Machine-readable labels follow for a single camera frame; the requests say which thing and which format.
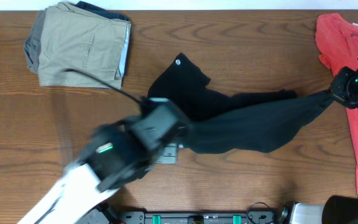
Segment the black pants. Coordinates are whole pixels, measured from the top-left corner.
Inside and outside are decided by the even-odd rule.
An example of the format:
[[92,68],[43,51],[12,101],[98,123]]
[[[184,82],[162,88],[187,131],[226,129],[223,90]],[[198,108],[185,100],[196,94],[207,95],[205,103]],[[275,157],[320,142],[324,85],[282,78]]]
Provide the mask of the black pants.
[[185,54],[153,82],[149,98],[167,98],[192,122],[180,141],[199,154],[231,149],[270,153],[290,142],[333,102],[326,91],[299,97],[294,90],[224,95]]

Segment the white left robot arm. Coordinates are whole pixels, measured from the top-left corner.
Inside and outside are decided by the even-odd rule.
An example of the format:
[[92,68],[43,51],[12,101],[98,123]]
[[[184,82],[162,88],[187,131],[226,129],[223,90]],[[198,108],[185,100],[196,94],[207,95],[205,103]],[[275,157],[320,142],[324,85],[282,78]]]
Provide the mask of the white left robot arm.
[[126,184],[142,178],[189,120],[167,112],[100,126],[63,176],[21,223],[77,223]]

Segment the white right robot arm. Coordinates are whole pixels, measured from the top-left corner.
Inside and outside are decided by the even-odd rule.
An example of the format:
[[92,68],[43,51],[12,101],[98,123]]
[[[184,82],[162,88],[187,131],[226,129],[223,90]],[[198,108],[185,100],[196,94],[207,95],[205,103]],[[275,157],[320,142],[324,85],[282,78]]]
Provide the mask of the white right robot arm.
[[[343,67],[331,82],[329,94],[346,108],[358,109],[358,69]],[[358,224],[358,196],[333,195],[324,205],[293,202],[282,207],[275,223]]]

